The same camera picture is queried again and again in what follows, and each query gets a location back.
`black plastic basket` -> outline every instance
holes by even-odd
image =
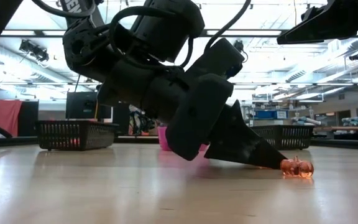
[[[252,127],[260,137],[275,149],[307,149],[313,135],[313,126],[270,125]]]
[[[109,147],[116,127],[94,121],[38,121],[35,125],[41,149],[67,151]]]

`red curtain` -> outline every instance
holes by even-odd
[[[0,100],[0,127],[13,137],[17,137],[17,117],[21,106],[20,100]]]

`wooden floor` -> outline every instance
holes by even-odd
[[[358,224],[358,150],[284,152],[311,159],[313,179],[158,145],[88,152],[0,149],[0,223]]]

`pink cup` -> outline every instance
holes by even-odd
[[[167,138],[165,137],[166,130],[167,127],[158,127],[158,141],[163,151],[171,151],[171,149],[168,146]],[[207,150],[207,148],[208,148],[207,145],[202,144],[200,146],[200,151],[205,151]]]

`black monitor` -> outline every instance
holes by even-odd
[[[93,119],[96,112],[98,93],[67,93],[66,118]],[[111,107],[99,105],[97,118],[111,118]]]

